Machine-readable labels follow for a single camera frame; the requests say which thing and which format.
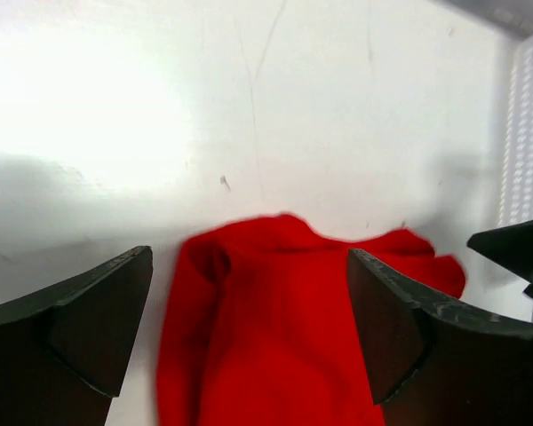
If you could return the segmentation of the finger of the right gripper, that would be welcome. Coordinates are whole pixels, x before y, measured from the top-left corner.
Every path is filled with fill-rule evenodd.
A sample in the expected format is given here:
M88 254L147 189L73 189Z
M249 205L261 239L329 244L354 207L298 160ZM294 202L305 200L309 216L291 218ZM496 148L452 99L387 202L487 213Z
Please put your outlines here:
M533 300L533 220L475 233L467 247L526 280L523 293Z

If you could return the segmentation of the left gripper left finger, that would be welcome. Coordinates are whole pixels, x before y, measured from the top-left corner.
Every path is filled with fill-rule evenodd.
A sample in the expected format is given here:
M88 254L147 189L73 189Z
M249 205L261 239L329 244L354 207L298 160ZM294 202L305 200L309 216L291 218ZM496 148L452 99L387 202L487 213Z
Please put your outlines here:
M0 425L102 425L153 275L149 246L0 304Z

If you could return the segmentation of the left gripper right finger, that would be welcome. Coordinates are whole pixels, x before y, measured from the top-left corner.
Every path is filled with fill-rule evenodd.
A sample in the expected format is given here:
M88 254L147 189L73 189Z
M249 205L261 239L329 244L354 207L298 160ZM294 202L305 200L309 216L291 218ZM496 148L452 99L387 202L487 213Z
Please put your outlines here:
M533 425L533 323L474 307L361 249L347 286L388 425Z

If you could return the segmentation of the red t shirt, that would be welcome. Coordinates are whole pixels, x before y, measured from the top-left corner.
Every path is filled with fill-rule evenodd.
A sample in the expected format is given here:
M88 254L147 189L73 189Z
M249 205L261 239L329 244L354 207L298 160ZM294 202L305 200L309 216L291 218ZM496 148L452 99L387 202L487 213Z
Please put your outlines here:
M185 240L156 369L162 425L380 425L346 283L351 243L299 217Z

